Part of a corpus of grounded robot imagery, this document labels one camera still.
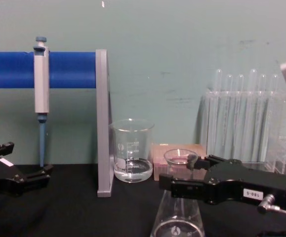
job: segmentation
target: robotic arm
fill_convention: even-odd
[[[11,154],[13,147],[12,142],[0,145],[0,194],[17,197],[25,192],[46,187],[53,166],[48,165],[38,172],[23,174],[11,162],[2,157]]]
[[[188,169],[204,168],[206,175],[203,180],[184,180],[161,174],[160,188],[170,190],[174,198],[198,199],[211,205],[235,200],[258,206],[260,213],[286,214],[286,175],[249,169],[236,159],[189,156],[188,160]]]

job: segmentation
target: black table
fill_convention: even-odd
[[[29,172],[36,166],[21,166]],[[46,189],[0,195],[0,237],[149,237],[163,192],[158,183],[114,180],[112,197],[97,198],[96,165],[56,165]],[[199,202],[207,237],[252,237],[286,231],[286,217],[255,206]]]

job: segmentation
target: glass flask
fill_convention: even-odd
[[[193,171],[188,170],[188,155],[197,159],[197,154],[184,149],[167,151],[167,174],[174,178],[192,179]],[[165,190],[158,208],[151,237],[204,237],[204,228],[197,200],[171,197]]]
[[[128,183],[141,182],[153,173],[150,156],[154,124],[144,119],[124,119],[110,125],[114,139],[114,174]]]

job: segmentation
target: water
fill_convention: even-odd
[[[161,222],[151,237],[204,237],[201,230],[194,224],[177,219]]]
[[[125,167],[123,168],[123,164],[121,167],[116,163],[114,174],[118,179],[128,183],[144,181],[151,177],[153,173],[153,164],[141,158],[127,159],[125,160]]]

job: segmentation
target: blue cylinder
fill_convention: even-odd
[[[50,52],[50,88],[95,88],[95,52]],[[0,88],[34,88],[33,52],[0,52]]]

